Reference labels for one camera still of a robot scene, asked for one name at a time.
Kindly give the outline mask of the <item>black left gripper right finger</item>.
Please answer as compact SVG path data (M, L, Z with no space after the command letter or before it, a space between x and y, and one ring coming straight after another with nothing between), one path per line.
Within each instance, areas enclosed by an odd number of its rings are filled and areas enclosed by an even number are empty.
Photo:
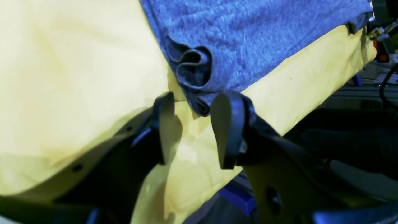
M245 95L218 94L210 115L220 167L244 169L263 224L397 223L396 200L372 196L280 136Z

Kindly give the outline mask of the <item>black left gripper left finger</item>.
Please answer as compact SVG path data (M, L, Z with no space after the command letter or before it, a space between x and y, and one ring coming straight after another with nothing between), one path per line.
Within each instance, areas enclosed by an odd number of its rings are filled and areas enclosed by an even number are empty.
M1 196L1 216L22 224L129 224L146 176L168 160L174 118L174 94L166 92L48 180Z

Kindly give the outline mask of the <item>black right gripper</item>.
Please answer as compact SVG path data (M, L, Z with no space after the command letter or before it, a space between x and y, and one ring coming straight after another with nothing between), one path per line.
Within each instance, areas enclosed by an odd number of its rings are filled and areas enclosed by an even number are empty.
M398 34L397 34L397 0L386 0L386 9L390 21L379 22L373 16L369 19L367 24L367 35L371 41L384 41L390 40L397 54L398 49Z

